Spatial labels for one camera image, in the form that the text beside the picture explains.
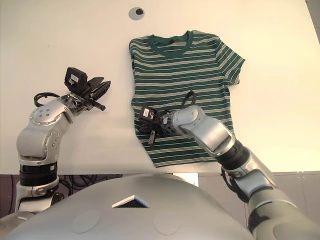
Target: white stripe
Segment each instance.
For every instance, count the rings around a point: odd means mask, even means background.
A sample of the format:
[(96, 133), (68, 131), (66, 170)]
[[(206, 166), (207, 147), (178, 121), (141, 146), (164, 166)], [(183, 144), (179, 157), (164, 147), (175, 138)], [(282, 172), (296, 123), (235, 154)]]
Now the white stripe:
[(163, 57), (162, 55), (160, 54), (156, 54), (156, 55), (144, 55), (144, 54), (141, 54), (140, 52), (138, 52), (137, 50), (133, 50), (132, 51), (133, 53), (136, 53), (137, 55), (139, 55), (140, 57), (143, 57), (143, 58), (146, 58), (146, 59), (155, 59), (155, 58), (161, 58)]
[[(212, 91), (219, 91), (221, 89), (224, 89), (224, 86), (220, 86), (220, 87), (213, 87), (213, 88), (207, 88), (207, 89), (202, 89), (202, 90), (194, 90), (195, 93), (205, 93), (205, 92), (212, 92)], [(174, 93), (164, 93), (161, 94), (161, 97), (170, 97), (170, 96), (179, 96), (179, 95), (185, 95), (188, 92), (190, 92), (189, 90), (185, 90), (185, 91), (181, 91), (181, 92), (174, 92)], [(133, 97), (134, 98), (143, 98), (145, 97), (145, 94), (135, 94)], [(159, 95), (158, 94), (148, 94), (147, 98), (158, 98)]]
[(172, 158), (172, 157), (181, 157), (181, 156), (191, 156), (191, 155), (198, 155), (198, 154), (205, 154), (205, 152), (198, 152), (198, 153), (191, 153), (191, 154), (181, 154), (181, 155), (174, 155), (174, 156), (159, 156), (159, 157), (152, 157), (152, 160), (154, 159), (164, 159), (164, 158)]
[(214, 45), (216, 45), (216, 44), (191, 46), (190, 48), (191, 48), (191, 49), (196, 49), (196, 48), (200, 48), (200, 47), (206, 47), (206, 48), (208, 48), (208, 47), (213, 47)]
[(133, 40), (131, 40), (129, 47), (132, 48), (132, 46), (139, 45), (139, 44), (149, 45), (149, 42), (140, 42), (140, 41), (136, 41), (135, 39), (133, 39)]
[[(212, 57), (212, 58), (206, 58), (206, 59), (199, 59), (199, 60), (190, 60), (190, 61), (176, 61), (176, 62), (170, 62), (170, 63), (158, 63), (158, 64), (148, 64), (148, 63), (143, 63), (139, 60), (135, 60), (134, 62), (145, 66), (145, 67), (150, 67), (150, 68), (157, 68), (157, 67), (166, 67), (166, 66), (175, 66), (175, 65), (182, 65), (182, 64), (196, 64), (196, 63), (206, 63), (209, 61), (216, 61), (217, 58)], [(168, 68), (168, 69), (159, 69), (159, 70), (170, 70), (170, 69), (176, 69), (176, 68)]]
[(183, 67), (173, 67), (173, 68), (157, 68), (157, 69), (145, 69), (141, 67), (135, 67), (135, 69), (140, 69), (143, 71), (170, 71), (170, 70), (175, 70), (175, 69), (190, 69), (190, 68), (197, 68), (201, 66), (207, 66), (207, 65), (213, 65), (212, 63), (207, 63), (207, 64), (199, 64), (199, 65), (193, 65), (193, 66), (183, 66)]
[[(224, 96), (224, 97), (219, 97), (219, 98), (212, 98), (212, 99), (203, 99), (203, 100), (197, 100), (196, 103), (197, 104), (200, 104), (200, 103), (214, 103), (214, 102), (218, 102), (218, 101), (222, 101), (222, 100), (225, 100), (225, 99), (229, 99), (228, 96)], [(171, 103), (166, 103), (166, 104), (160, 104), (160, 105), (153, 105), (152, 107), (155, 108), (155, 109), (158, 109), (158, 108), (163, 108), (163, 107), (169, 107), (169, 106), (180, 106), (181, 105), (181, 102), (171, 102)], [(138, 107), (138, 106), (132, 106), (133, 109), (136, 109), (136, 110), (140, 110), (141, 107)]]
[(218, 73), (210, 73), (210, 74), (203, 74), (203, 75), (197, 75), (197, 76), (181, 76), (181, 77), (172, 77), (172, 78), (166, 78), (166, 79), (159, 79), (159, 78), (138, 78), (135, 77), (135, 80), (152, 80), (152, 81), (171, 81), (171, 80), (175, 80), (175, 79), (194, 79), (194, 78), (199, 78), (199, 77), (204, 77), (204, 76), (212, 76), (214, 74), (218, 74)]
[(205, 161), (205, 162), (212, 162), (215, 159), (211, 156), (208, 157), (196, 157), (196, 158), (192, 158), (192, 159), (185, 159), (185, 160), (176, 160), (176, 161), (163, 161), (163, 162), (158, 162), (158, 163), (153, 163), (155, 167), (165, 167), (165, 166), (169, 166), (169, 165), (176, 165), (176, 164), (195, 164), (195, 163), (199, 163), (200, 161)]
[(181, 51), (181, 49), (174, 49), (174, 50), (163, 50), (165, 53), (166, 52), (180, 52)]
[(196, 73), (203, 73), (203, 72), (211, 72), (211, 71), (217, 71), (220, 70), (220, 67), (208, 67), (203, 69), (196, 69), (196, 70), (189, 70), (189, 71), (177, 71), (177, 72), (135, 72), (135, 75), (138, 76), (176, 76), (176, 75), (182, 75), (182, 74), (196, 74)]
[(141, 45), (139, 45), (139, 44), (137, 44), (135, 42), (133, 42), (131, 44), (132, 44), (132, 46), (131, 46), (132, 49), (133, 48), (144, 49), (144, 50), (150, 50), (151, 49), (150, 46), (141, 46)]
[(216, 49), (219, 49), (219, 46), (220, 45), (223, 45), (221, 48), (220, 48), (220, 50), (216, 53), (216, 56), (218, 57), (221, 53), (222, 53), (222, 51), (227, 47), (227, 45), (225, 45), (223, 42), (220, 42), (219, 43), (219, 45), (216, 47)]
[[(181, 59), (190, 59), (190, 58), (202, 58), (202, 57), (209, 57), (209, 56), (215, 56), (216, 54), (207, 54), (207, 55), (201, 55), (201, 56), (185, 56), (185, 57), (178, 57), (178, 58), (171, 58), (169, 59), (170, 61), (174, 61), (174, 60), (181, 60)], [(145, 60), (145, 59), (142, 59), (140, 58), (139, 56), (137, 55), (134, 55), (135, 58), (137, 59), (140, 59), (141, 61), (144, 61), (144, 62), (148, 62), (148, 63), (155, 63), (155, 62), (165, 62), (167, 63), (168, 62), (168, 59), (161, 59), (161, 60)]]
[(132, 49), (132, 52), (133, 51), (139, 51), (139, 53), (143, 53), (143, 54), (155, 54), (155, 52), (154, 51), (142, 51), (141, 49), (138, 49), (138, 48), (133, 48)]
[(232, 52), (230, 53), (230, 55), (220, 64), (220, 69), (222, 69), (222, 68), (225, 66), (225, 64), (229, 61), (229, 59), (230, 59), (234, 54), (235, 54), (234, 51), (232, 51)]
[(239, 61), (237, 61), (236, 64), (233, 65), (232, 68), (230, 68), (230, 70), (229, 70), (229, 71), (226, 73), (226, 75), (225, 75), (225, 78), (226, 78), (226, 79), (228, 79), (229, 74), (231, 73), (231, 71), (233, 71), (233, 70), (235, 70), (235, 69), (238, 68), (238, 66), (239, 66), (239, 64), (240, 64), (240, 62), (241, 62), (242, 60), (243, 60), (243, 59), (240, 57)]
[(192, 50), (192, 51), (186, 51), (184, 52), (184, 54), (199, 54), (199, 53), (211, 53), (211, 52), (215, 52), (216, 49), (212, 48), (212, 49), (207, 49), (207, 50)]
[(193, 41), (192, 44), (193, 45), (197, 45), (197, 44), (200, 44), (200, 43), (208, 43), (212, 40), (218, 40), (219, 37), (218, 36), (213, 36), (213, 37), (210, 37), (210, 38), (207, 38), (207, 39), (202, 39), (200, 41)]
[(172, 153), (179, 151), (188, 151), (188, 150), (196, 150), (202, 149), (201, 146), (187, 146), (187, 147), (177, 147), (177, 148), (168, 148), (168, 149), (160, 149), (160, 150), (149, 150), (148, 154), (161, 154), (161, 153)]
[[(206, 95), (201, 95), (200, 97), (207, 97), (207, 96), (215, 96), (215, 95), (221, 95), (221, 93), (214, 93), (214, 94), (206, 94)], [(185, 97), (176, 97), (176, 98), (171, 98), (168, 100), (158, 100), (158, 101), (147, 101), (148, 103), (157, 103), (157, 102), (165, 102), (165, 101), (174, 101), (178, 99), (184, 99)], [(132, 103), (145, 103), (145, 101), (132, 101)]]
[[(222, 80), (225, 79), (224, 76), (216, 76), (216, 77), (211, 77), (211, 78), (205, 78), (205, 79), (196, 79), (196, 80), (189, 80), (189, 81), (176, 81), (176, 82), (170, 82), (170, 83), (135, 83), (134, 86), (135, 87), (143, 87), (143, 86), (147, 86), (147, 87), (168, 87), (168, 86), (178, 86), (178, 85), (184, 85), (184, 84), (193, 84), (193, 83), (203, 83), (203, 82), (208, 82), (208, 84), (221, 84), (221, 82), (212, 82), (209, 83), (211, 81), (215, 81), (215, 80)], [(206, 85), (193, 85), (191, 87), (201, 87), (201, 86), (206, 86)], [(138, 91), (152, 91), (151, 89), (146, 89), (146, 90), (138, 90)]]

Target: table surface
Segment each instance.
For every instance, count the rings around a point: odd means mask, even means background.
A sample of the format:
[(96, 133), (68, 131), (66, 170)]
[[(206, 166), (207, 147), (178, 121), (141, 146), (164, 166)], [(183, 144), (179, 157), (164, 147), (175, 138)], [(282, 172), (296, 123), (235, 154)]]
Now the table surface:
[[(304, 0), (4, 0), (0, 3), (0, 173), (19, 171), (16, 139), (40, 92), (67, 93), (67, 67), (111, 87), (65, 134), (60, 174), (218, 172), (155, 168), (135, 136), (133, 38), (199, 30), (246, 59), (230, 89), (237, 138), (274, 172), (320, 170), (320, 46)], [(143, 19), (128, 17), (133, 7)]]

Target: black wire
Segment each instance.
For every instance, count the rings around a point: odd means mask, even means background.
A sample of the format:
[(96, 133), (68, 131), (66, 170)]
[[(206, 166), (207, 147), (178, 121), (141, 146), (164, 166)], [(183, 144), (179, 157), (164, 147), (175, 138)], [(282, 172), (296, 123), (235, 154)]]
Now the black wire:
[(11, 213), (12, 203), (14, 201), (14, 177), (12, 176), (12, 174), (10, 176), (11, 176), (11, 200), (10, 200), (10, 208), (9, 208), (8, 215)]
[(64, 179), (59, 179), (59, 183), (64, 185), (68, 189), (68, 196), (71, 196), (72, 195), (71, 184), (68, 181), (64, 180)]
[(34, 105), (36, 107), (41, 107), (43, 106), (43, 104), (39, 103), (38, 101), (42, 98), (47, 98), (47, 97), (55, 97), (55, 98), (59, 98), (60, 96), (53, 93), (53, 92), (40, 92), (38, 94), (36, 94), (34, 97), (33, 97), (33, 101), (34, 101)]
[(85, 177), (82, 176), (82, 175), (79, 175), (79, 176), (80, 176), (80, 178), (82, 179), (82, 181), (85, 183), (85, 185), (86, 185), (87, 187), (89, 187), (89, 183), (86, 181)]
[(221, 176), (222, 176), (225, 184), (227, 185), (227, 187), (228, 187), (232, 192), (235, 193), (236, 191), (234, 190), (234, 188), (232, 187), (232, 185), (228, 182), (227, 176), (226, 176), (226, 172), (225, 172), (225, 170), (224, 170), (222, 167), (221, 167)]

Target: green striped shirt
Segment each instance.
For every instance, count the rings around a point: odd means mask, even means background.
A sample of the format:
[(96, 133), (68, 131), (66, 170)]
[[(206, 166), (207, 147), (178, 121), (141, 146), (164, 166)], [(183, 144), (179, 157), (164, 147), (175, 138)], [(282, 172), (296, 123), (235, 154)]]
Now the green striped shirt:
[(194, 140), (185, 136), (157, 136), (155, 145), (148, 146), (150, 135), (139, 132), (139, 113), (144, 106), (153, 107), (160, 113), (178, 110), (186, 94), (193, 90), (195, 104), (233, 131), (229, 86), (239, 83), (245, 60), (217, 35), (196, 30), (170, 38), (154, 35), (135, 38), (131, 40), (129, 50), (134, 75), (131, 105), (135, 133), (154, 166), (215, 161)]

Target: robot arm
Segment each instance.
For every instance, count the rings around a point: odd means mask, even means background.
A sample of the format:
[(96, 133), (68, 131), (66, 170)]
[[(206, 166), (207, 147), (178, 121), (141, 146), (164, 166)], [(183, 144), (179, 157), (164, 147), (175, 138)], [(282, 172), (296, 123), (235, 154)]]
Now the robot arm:
[[(145, 117), (150, 122), (154, 114)], [(164, 134), (193, 138), (217, 159), (230, 176), (233, 191), (248, 203), (248, 228), (254, 239), (320, 239), (320, 227), (277, 188), (272, 172), (219, 120), (193, 105), (169, 112), (158, 122)]]
[(16, 212), (38, 213), (61, 199), (55, 193), (59, 178), (57, 161), (60, 143), (75, 117), (83, 111), (105, 107), (96, 102), (111, 82), (95, 77), (87, 82), (87, 75), (69, 67), (65, 85), (70, 93), (34, 110), (27, 127), (17, 139), (20, 181), (16, 185)]

